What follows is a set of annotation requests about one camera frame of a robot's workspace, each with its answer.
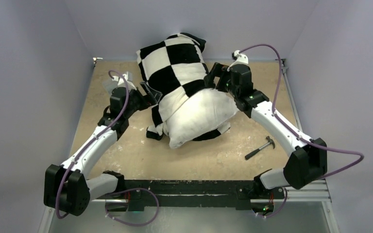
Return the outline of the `black white checkered pillowcase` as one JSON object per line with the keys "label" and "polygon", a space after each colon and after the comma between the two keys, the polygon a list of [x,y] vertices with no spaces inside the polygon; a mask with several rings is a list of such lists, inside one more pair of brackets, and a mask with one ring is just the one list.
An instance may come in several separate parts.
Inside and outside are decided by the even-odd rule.
{"label": "black white checkered pillowcase", "polygon": [[[204,39],[192,34],[178,33],[137,51],[143,81],[163,93],[160,102],[152,108],[153,124],[147,128],[147,138],[161,140],[164,135],[168,136],[166,120],[190,97],[206,89],[203,79],[209,71],[202,57],[205,44]],[[219,130],[192,141],[216,138],[223,134]]]}

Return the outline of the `white pillow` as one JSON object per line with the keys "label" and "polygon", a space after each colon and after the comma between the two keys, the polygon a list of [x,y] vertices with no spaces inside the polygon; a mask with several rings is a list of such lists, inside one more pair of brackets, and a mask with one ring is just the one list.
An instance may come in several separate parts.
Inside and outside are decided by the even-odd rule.
{"label": "white pillow", "polygon": [[228,120],[237,112],[234,100],[227,94],[213,88],[197,92],[166,120],[169,147],[179,148],[218,128],[220,134],[226,132],[230,128]]}

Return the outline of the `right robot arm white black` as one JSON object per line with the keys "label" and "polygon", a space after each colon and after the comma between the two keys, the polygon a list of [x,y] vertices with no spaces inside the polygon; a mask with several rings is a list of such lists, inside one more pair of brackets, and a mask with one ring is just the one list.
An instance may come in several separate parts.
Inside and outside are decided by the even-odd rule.
{"label": "right robot arm white black", "polygon": [[229,67],[215,63],[204,82],[208,87],[231,94],[237,108],[264,127],[288,155],[283,168],[255,176],[253,191],[258,197],[266,197],[276,187],[301,189],[327,173],[327,152],[323,149],[326,143],[321,138],[312,139],[304,134],[274,110],[269,98],[253,88],[248,65]]}

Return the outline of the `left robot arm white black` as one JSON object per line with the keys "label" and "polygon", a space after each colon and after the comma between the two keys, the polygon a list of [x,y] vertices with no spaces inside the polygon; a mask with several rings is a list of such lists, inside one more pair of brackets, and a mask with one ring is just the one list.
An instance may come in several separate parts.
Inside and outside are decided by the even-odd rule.
{"label": "left robot arm white black", "polygon": [[45,171],[43,203],[61,213],[81,215],[90,201],[109,194],[121,198],[126,192],[124,175],[105,171],[100,176],[88,179],[94,165],[114,145],[129,127],[129,118],[137,111],[158,104],[163,94],[145,82],[131,89],[128,83],[116,87],[110,95],[110,104],[104,109],[95,131],[87,141],[60,165],[50,165]]}

